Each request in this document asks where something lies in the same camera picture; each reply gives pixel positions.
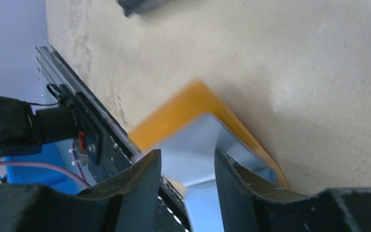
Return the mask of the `orange leather card holder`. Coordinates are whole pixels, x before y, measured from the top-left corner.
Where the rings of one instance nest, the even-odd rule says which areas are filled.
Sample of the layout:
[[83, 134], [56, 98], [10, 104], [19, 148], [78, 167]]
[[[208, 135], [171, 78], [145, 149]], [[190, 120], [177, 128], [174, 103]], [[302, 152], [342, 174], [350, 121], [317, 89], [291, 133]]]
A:
[[276, 185], [288, 186], [274, 159], [200, 80], [170, 97], [128, 137], [142, 153], [160, 149], [162, 176], [182, 195], [193, 232], [223, 231], [214, 173], [217, 151]]

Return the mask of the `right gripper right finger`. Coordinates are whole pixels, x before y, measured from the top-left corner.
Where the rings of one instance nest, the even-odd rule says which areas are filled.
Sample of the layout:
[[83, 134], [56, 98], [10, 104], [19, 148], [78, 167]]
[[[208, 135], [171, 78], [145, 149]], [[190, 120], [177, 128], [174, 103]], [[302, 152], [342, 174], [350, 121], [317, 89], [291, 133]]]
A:
[[371, 232], [371, 188], [306, 196], [275, 185], [224, 152], [214, 159], [227, 232]]

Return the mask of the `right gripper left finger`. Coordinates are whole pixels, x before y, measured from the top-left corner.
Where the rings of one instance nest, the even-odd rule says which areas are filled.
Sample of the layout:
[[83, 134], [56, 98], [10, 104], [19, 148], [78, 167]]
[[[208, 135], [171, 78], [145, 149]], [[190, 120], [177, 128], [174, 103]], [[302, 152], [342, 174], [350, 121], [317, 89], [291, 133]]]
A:
[[43, 185], [0, 184], [0, 232], [150, 232], [161, 174], [154, 149], [76, 195]]

